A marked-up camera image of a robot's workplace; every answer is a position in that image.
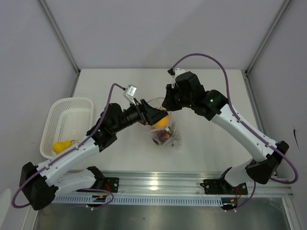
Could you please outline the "orange toy peach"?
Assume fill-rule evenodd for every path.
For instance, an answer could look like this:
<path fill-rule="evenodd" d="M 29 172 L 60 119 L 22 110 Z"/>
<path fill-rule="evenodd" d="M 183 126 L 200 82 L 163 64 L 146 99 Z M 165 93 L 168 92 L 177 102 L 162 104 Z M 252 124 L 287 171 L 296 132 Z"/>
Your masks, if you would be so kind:
<path fill-rule="evenodd" d="M 153 125 L 153 128 L 164 128 L 167 126 L 169 122 L 169 115 L 165 116 L 161 120 L 159 120 L 157 123 Z"/>

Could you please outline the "clear zip top bag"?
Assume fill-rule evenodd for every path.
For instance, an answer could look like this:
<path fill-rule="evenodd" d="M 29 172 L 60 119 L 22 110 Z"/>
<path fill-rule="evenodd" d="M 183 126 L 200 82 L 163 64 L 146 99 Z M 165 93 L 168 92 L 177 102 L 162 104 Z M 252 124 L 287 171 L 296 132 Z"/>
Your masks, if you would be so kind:
<path fill-rule="evenodd" d="M 182 137 L 177 125 L 177 119 L 173 116 L 172 112 L 162 107 L 163 101 L 163 97 L 158 97 L 148 100 L 147 103 L 155 109 L 167 112 L 168 115 L 153 126 L 139 124 L 140 130 L 146 135 L 148 140 L 152 140 L 159 147 L 179 148 L 182 143 Z"/>

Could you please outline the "red toy apple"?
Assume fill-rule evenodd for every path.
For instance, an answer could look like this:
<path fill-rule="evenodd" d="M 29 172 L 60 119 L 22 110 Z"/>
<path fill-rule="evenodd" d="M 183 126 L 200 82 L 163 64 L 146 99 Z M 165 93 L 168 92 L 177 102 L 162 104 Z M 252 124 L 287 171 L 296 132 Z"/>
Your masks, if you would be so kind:
<path fill-rule="evenodd" d="M 164 145 L 171 138 L 170 132 L 166 130 L 159 130 L 155 132 L 155 136 L 153 137 L 153 142 L 156 145 Z"/>

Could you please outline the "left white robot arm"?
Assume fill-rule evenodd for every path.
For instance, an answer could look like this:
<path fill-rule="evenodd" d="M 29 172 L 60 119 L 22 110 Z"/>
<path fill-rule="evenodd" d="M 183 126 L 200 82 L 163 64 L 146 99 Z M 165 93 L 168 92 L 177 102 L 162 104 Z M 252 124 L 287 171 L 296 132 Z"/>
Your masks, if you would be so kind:
<path fill-rule="evenodd" d="M 117 103 L 107 104 L 97 123 L 77 143 L 38 165 L 25 164 L 18 191 L 34 210 L 41 210 L 57 196 L 72 191 L 100 191 L 105 179 L 97 167 L 91 166 L 71 175 L 66 172 L 108 148 L 117 140 L 118 132 L 135 123 L 154 125 L 167 115 L 166 111 L 151 107 L 145 100 L 135 101 L 126 110 Z"/>

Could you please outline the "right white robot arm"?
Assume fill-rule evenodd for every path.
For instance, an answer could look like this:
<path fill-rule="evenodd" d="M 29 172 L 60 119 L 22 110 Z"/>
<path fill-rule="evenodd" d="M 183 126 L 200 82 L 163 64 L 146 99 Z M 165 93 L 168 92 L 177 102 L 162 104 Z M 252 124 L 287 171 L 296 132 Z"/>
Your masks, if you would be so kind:
<path fill-rule="evenodd" d="M 224 171 L 219 181 L 220 190 L 228 194 L 236 186 L 249 181 L 266 184 L 280 165 L 282 155 L 288 151 L 288 144 L 276 142 L 253 126 L 248 130 L 245 127 L 247 120 L 240 118 L 237 110 L 231 110 L 228 99 L 217 90 L 205 90 L 196 74 L 183 69 L 171 70 L 170 74 L 174 80 L 166 86 L 162 106 L 172 112 L 190 108 L 228 132 L 252 157 Z"/>

